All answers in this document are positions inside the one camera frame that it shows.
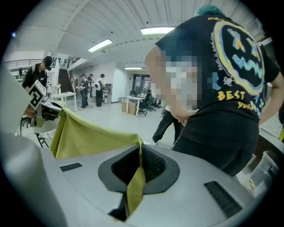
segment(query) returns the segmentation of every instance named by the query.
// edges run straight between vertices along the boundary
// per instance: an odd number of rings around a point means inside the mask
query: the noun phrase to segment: white ceiling
[[[177,26],[205,4],[218,6],[256,40],[263,38],[255,16],[238,0],[43,0],[17,30],[9,51],[78,56],[89,60],[85,67],[112,61],[143,67],[147,52],[162,35],[142,35],[140,29]],[[88,51],[106,39],[113,43],[105,53]]]

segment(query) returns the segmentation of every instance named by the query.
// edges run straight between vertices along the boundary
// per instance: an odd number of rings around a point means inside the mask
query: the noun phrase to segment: railing
[[[41,63],[42,59],[26,59],[5,62],[8,69],[16,69],[21,67],[29,67],[31,65]]]
[[[75,87],[78,85],[78,80],[74,79],[74,76],[73,76],[73,73],[72,73],[72,70],[69,71],[69,79],[71,81],[71,85],[72,85],[72,88],[74,90],[74,92],[76,92],[76,89]]]
[[[73,65],[75,62],[77,62],[80,58],[79,57],[73,57],[68,61],[68,66],[67,68],[69,68],[71,65]]]

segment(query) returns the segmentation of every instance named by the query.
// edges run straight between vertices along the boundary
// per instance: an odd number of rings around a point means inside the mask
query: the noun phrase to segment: yellow-green cloth
[[[127,186],[127,206],[131,214],[142,200],[145,185],[141,156],[143,140],[138,134],[104,129],[86,121],[69,109],[64,108],[63,111],[66,116],[60,117],[50,144],[50,150],[56,159],[92,155],[140,144],[140,166]]]

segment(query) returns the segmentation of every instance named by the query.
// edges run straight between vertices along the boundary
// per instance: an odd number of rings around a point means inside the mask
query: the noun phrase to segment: black t-shirt
[[[23,88],[31,87],[36,80],[39,80],[39,82],[44,87],[46,87],[47,75],[46,75],[45,71],[41,71],[39,73],[39,65],[40,65],[40,63],[35,64],[35,70],[34,71],[32,71],[32,67],[29,68],[29,70],[27,71],[27,73],[24,77],[24,81],[22,83]]]
[[[80,86],[86,87],[85,89],[83,89],[81,91],[81,93],[83,93],[83,95],[85,95],[85,96],[87,96],[87,94],[88,94],[88,85],[89,85],[88,80],[82,80],[81,83],[80,83]]]
[[[193,109],[199,111],[182,136],[215,148],[255,149],[264,83],[273,81],[279,69],[252,35],[229,18],[202,15],[180,24],[156,45],[167,66],[197,71]]]

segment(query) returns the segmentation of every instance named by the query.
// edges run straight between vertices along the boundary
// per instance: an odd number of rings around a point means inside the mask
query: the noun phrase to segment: staircase
[[[74,92],[66,69],[59,69],[58,83],[61,84],[61,93]]]

